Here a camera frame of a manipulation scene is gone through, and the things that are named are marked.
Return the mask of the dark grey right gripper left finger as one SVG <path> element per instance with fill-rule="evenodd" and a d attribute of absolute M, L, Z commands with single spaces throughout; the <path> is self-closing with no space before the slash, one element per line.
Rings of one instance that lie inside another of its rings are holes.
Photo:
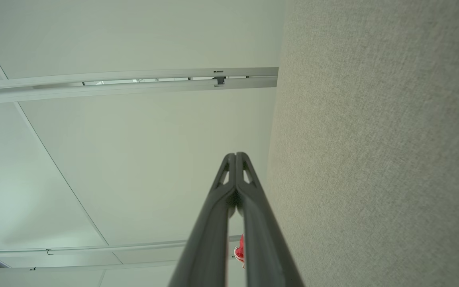
<path fill-rule="evenodd" d="M 237 205 L 235 162 L 235 154 L 223 158 L 168 286 L 226 286 L 228 220 Z"/>

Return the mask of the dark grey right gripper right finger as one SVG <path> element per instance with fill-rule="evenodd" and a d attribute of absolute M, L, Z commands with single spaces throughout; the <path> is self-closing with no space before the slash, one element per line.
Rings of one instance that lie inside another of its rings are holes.
<path fill-rule="evenodd" d="M 244 152 L 236 154 L 236 189 L 244 220 L 244 253 L 249 287 L 303 287 L 264 189 Z"/>

